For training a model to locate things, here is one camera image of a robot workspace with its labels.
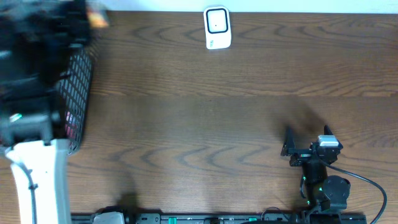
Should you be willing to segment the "orange tissue pack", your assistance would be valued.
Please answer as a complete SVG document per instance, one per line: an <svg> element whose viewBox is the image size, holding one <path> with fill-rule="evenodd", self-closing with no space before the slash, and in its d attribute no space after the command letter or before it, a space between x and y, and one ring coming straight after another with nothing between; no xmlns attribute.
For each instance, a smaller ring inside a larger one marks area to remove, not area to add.
<svg viewBox="0 0 398 224"><path fill-rule="evenodd" d="M87 10L88 21L93 29L104 29L109 26L108 17L104 12Z"/></svg>

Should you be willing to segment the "red purple snack bag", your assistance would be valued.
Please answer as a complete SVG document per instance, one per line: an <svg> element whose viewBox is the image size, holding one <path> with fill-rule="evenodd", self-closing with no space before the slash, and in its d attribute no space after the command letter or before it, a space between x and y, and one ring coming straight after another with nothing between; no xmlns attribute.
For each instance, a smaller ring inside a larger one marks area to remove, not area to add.
<svg viewBox="0 0 398 224"><path fill-rule="evenodd" d="M68 111L66 113L65 131L70 139L76 138L76 127L77 127L76 117L71 112Z"/></svg>

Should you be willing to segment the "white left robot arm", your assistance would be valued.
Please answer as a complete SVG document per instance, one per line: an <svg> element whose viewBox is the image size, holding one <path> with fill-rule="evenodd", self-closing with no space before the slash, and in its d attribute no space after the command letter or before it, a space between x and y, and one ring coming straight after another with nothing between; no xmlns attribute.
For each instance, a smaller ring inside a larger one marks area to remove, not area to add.
<svg viewBox="0 0 398 224"><path fill-rule="evenodd" d="M22 223L71 223L67 160L93 76L85 1L1 2L1 150Z"/></svg>

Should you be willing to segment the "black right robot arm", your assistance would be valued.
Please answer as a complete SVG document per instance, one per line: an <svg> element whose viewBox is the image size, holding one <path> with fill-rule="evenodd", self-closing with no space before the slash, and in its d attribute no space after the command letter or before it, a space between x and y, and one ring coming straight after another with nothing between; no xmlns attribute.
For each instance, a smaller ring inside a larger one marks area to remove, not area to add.
<svg viewBox="0 0 398 224"><path fill-rule="evenodd" d="M337 161L342 148L328 126L305 149L295 146L293 131L286 129L281 156L290 157L291 167L302 168L300 193L316 212L340 212L347 208L350 182L337 175L328 175L326 170Z"/></svg>

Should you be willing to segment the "grey plastic mesh basket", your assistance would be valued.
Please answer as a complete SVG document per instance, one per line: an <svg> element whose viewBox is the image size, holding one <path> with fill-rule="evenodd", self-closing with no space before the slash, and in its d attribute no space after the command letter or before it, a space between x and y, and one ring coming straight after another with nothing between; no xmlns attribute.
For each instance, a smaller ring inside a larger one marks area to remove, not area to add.
<svg viewBox="0 0 398 224"><path fill-rule="evenodd" d="M85 131L85 116L90 95L93 63L86 49L81 49L69 58L66 72L61 74L59 81L60 96L65 102L66 113L69 111L77 121L76 138L70 140L69 155L79 151Z"/></svg>

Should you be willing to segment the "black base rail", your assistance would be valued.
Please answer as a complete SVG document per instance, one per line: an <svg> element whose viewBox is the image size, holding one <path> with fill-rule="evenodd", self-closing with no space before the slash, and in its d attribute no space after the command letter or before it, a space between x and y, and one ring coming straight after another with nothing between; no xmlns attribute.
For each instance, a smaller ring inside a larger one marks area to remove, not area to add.
<svg viewBox="0 0 398 224"><path fill-rule="evenodd" d="M75 213L73 224L240 224L240 223L341 223L363 224L366 217L358 213L316 214L285 213L276 207L262 213L164 213L160 210L125 210L106 207L95 213Z"/></svg>

